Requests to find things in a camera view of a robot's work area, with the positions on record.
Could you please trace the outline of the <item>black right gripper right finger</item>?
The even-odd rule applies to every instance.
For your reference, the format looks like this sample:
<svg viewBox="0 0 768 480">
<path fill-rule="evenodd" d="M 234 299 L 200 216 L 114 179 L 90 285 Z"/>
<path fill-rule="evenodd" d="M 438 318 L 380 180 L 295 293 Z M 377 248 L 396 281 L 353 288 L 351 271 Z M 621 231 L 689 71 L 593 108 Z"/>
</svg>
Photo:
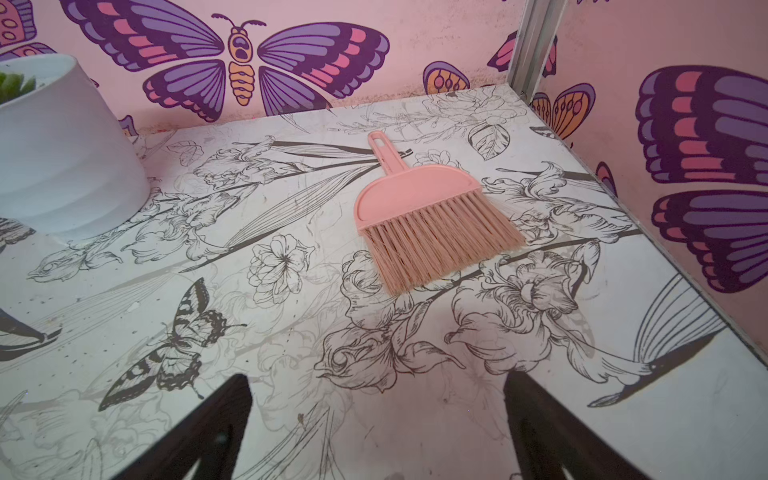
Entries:
<svg viewBox="0 0 768 480">
<path fill-rule="evenodd" d="M 503 392 L 524 479 L 646 477 L 528 374 L 508 373 Z"/>
</svg>

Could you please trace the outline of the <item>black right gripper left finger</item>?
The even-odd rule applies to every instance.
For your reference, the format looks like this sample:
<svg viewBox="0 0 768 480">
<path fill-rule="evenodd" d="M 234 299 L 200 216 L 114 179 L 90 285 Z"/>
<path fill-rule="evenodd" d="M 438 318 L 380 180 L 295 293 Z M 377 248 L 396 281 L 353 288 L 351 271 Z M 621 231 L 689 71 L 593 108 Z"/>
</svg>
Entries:
<svg viewBox="0 0 768 480">
<path fill-rule="evenodd" d="M 248 378 L 230 377 L 118 479 L 231 479 L 253 399 Z"/>
</svg>

